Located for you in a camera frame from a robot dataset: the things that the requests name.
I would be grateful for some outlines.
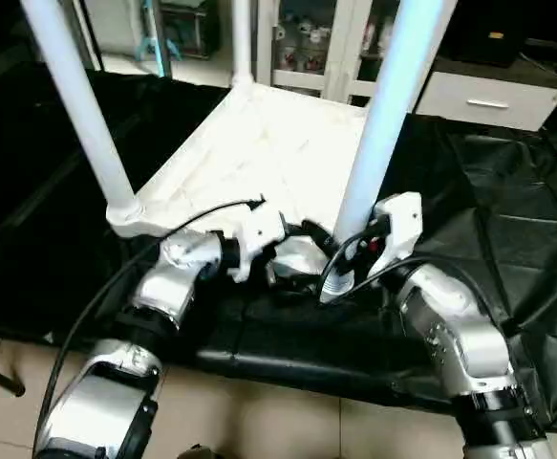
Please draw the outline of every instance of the black plastic sheet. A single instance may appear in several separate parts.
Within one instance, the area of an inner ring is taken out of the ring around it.
[[[225,95],[153,76],[92,75],[92,83],[135,188]],[[453,259],[482,285],[540,420],[557,431],[557,120],[538,135],[409,117],[380,195],[407,190],[423,197],[417,251]],[[0,337],[63,333],[141,239],[125,244],[108,229],[46,70],[23,66],[1,77]],[[134,281],[108,298],[104,319]],[[219,282],[202,286],[198,298],[175,362],[450,410],[424,347],[398,315],[378,311],[375,295],[319,310],[257,285]],[[89,323],[81,337],[97,332]]]

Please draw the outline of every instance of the white object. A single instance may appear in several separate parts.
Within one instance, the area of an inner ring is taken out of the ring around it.
[[[240,246],[240,266],[233,270],[233,280],[244,282],[250,274],[252,260],[268,245],[285,239],[282,214],[276,206],[264,203],[242,221],[234,236]]]
[[[250,0],[231,0],[233,85],[253,82],[250,70]]]
[[[556,105],[557,89],[434,72],[417,113],[537,131]]]
[[[364,42],[373,0],[337,0],[331,27],[331,41],[327,64],[322,76],[286,72],[273,68],[272,28],[278,24],[280,0],[259,0],[257,16],[257,82],[312,89],[320,92],[321,98],[347,103],[351,96],[371,97],[375,92],[374,81],[358,80],[360,50]],[[421,72],[417,89],[410,100],[414,108],[426,76],[435,59],[443,34],[448,25],[457,0],[443,0],[438,24],[434,30],[431,46]]]
[[[395,260],[407,258],[422,235],[422,200],[420,193],[408,191],[383,199],[374,207],[374,216],[388,215],[391,233],[386,247],[368,273],[368,277],[386,268]]]
[[[365,229],[384,180],[418,75],[442,11],[442,0],[401,1],[333,234],[345,241]]]
[[[140,215],[141,205],[99,110],[63,11],[56,1],[21,3],[108,203],[106,218],[111,225],[126,224]]]
[[[143,0],[73,0],[78,22],[87,30],[80,3],[85,3],[97,44],[103,53],[134,56],[145,36],[141,3]]]

